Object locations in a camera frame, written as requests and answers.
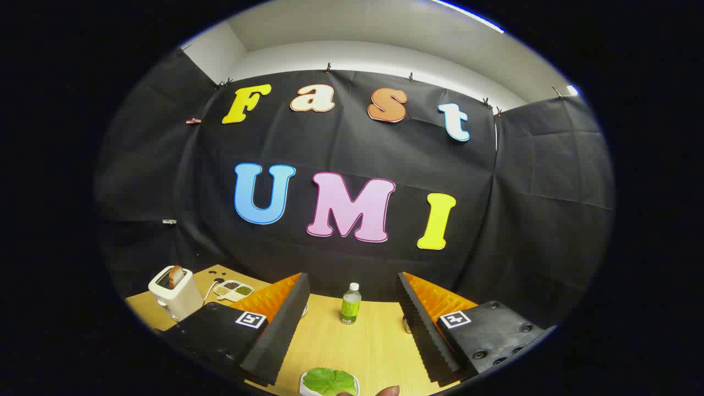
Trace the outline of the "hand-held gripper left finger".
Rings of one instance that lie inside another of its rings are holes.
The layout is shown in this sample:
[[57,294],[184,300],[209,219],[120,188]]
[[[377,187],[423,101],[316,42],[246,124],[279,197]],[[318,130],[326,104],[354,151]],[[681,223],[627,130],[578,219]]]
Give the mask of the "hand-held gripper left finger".
[[309,301],[307,273],[231,303],[209,302],[159,335],[221,377],[274,385]]

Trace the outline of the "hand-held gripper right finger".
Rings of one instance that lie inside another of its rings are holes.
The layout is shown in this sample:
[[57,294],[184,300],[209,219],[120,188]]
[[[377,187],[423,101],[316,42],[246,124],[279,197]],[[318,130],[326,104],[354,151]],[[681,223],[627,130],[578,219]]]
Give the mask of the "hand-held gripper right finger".
[[485,377],[551,335],[500,301],[477,304],[398,273],[397,296],[430,381],[439,386]]

